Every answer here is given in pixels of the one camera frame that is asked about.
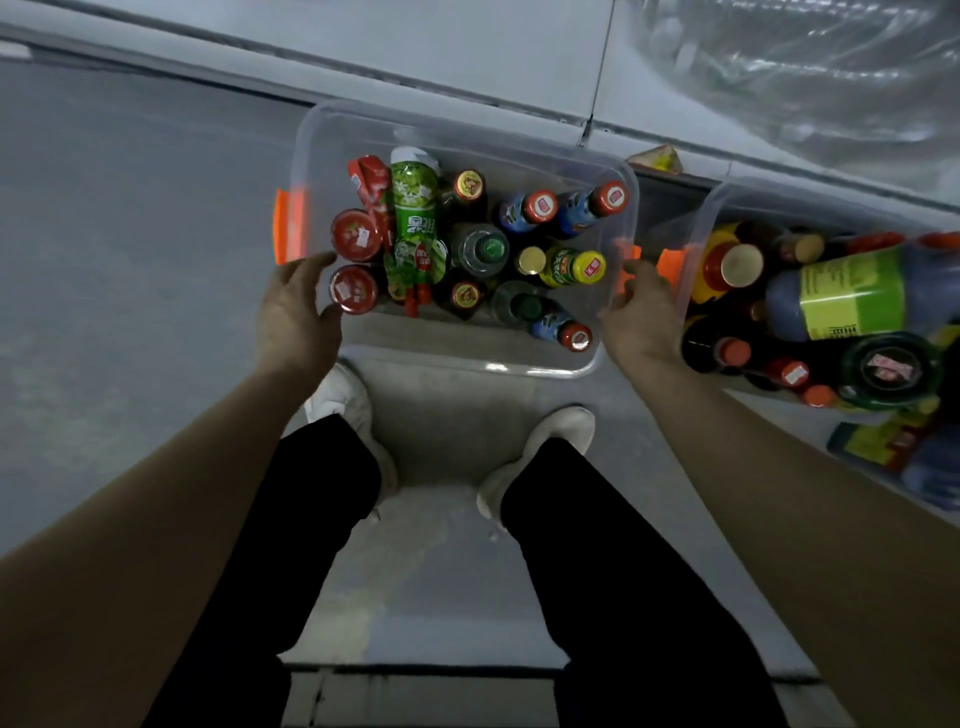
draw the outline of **red packet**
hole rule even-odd
[[[391,253],[396,240],[396,217],[390,167],[380,157],[367,156],[347,162],[347,172],[386,252]]]

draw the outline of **hand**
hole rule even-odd
[[[257,371],[291,377],[304,398],[333,368],[340,350],[342,309],[332,303],[317,313],[317,283],[336,257],[322,253],[281,265],[257,316]]]
[[[627,260],[623,270],[636,276],[600,312],[604,345],[627,376],[642,376],[663,364],[680,364],[681,326],[670,283],[643,260]]]

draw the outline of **black pants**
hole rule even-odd
[[[304,476],[324,456],[354,464],[349,485]],[[279,725],[290,676],[276,655],[300,636],[379,483],[376,460],[337,415],[280,441],[145,726]],[[563,726],[694,717],[786,725],[740,625],[566,440],[540,448],[503,498],[501,517],[523,550],[550,636],[570,658],[554,689]]]

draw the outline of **forearm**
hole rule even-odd
[[[79,724],[109,709],[113,724],[142,720],[304,396],[282,376],[245,379],[4,560],[0,704],[13,717],[50,722],[65,710],[58,717]]]
[[[955,529],[683,365],[627,374],[734,551],[855,716],[895,719],[920,692],[934,715],[956,699],[956,678],[940,679],[957,674]]]

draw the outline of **red bottle cap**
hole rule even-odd
[[[717,361],[726,364],[728,367],[742,367],[753,355],[750,344],[743,339],[737,339],[733,336],[725,336],[717,342],[713,348]]]
[[[557,341],[572,352],[585,352],[593,343],[593,332],[583,324],[570,323],[560,329]]]
[[[539,189],[523,198],[523,213],[534,223],[548,223],[557,214],[557,196],[548,189]]]
[[[806,384],[810,379],[810,370],[806,364],[788,356],[774,359],[766,367],[766,374],[777,384],[789,389],[796,389]]]
[[[623,182],[607,182],[593,193],[597,211],[606,217],[624,209],[630,200],[630,193]]]
[[[800,393],[800,400],[810,407],[830,407],[837,401],[837,393],[825,384],[811,384]]]
[[[373,220],[362,209],[345,209],[333,218],[330,238],[337,254],[354,263],[370,260],[383,244]]]
[[[346,313],[368,313],[379,297],[380,286],[370,269],[362,265],[345,265],[330,278],[330,298]]]

